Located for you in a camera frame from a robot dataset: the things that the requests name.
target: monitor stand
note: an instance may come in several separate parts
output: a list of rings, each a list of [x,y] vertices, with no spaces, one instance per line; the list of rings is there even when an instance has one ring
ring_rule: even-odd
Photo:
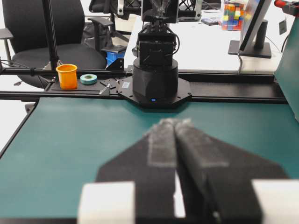
[[[257,32],[256,41],[252,42],[246,50],[240,50],[239,54],[241,56],[249,57],[262,57],[262,58],[271,58],[271,47],[270,44],[265,42],[266,30],[267,30],[268,21],[264,20]],[[228,54],[237,55],[240,49],[240,41],[230,41]]]

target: roll of tape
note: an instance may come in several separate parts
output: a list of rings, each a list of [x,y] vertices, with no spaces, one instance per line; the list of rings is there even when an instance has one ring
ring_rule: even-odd
[[[94,74],[86,74],[80,77],[80,81],[84,85],[92,85],[98,81],[98,77]]]

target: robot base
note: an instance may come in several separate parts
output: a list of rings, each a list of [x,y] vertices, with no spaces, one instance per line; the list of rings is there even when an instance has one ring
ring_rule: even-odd
[[[137,92],[133,92],[133,77],[120,80],[118,94],[145,108],[175,108],[191,98],[190,83],[178,78],[178,92],[171,98],[148,99]]]

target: green tabletop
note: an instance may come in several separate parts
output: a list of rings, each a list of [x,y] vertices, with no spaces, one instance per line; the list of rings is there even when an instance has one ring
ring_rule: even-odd
[[[0,218],[76,217],[82,186],[99,166],[169,117],[191,118],[299,178],[299,123],[289,105],[192,102],[153,111],[125,100],[42,98],[0,160]]]

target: floor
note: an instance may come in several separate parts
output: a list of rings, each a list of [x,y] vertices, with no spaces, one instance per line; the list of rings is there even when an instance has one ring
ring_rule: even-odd
[[[81,0],[84,12],[87,16],[104,16],[103,14],[92,14],[88,11],[89,1]],[[2,10],[2,0],[0,0],[0,28],[4,28]],[[136,16],[131,15],[128,21],[116,18],[116,28],[131,31],[135,22]],[[113,39],[114,44],[126,45],[126,43],[118,38]],[[6,59],[5,47],[3,41],[0,41],[0,57]],[[41,89],[22,83],[20,86],[14,86],[20,79],[17,76],[0,76],[0,91],[41,91]],[[6,145],[9,138],[17,129],[21,121],[26,116],[25,104],[28,102],[21,102],[15,100],[0,100],[0,151]]]

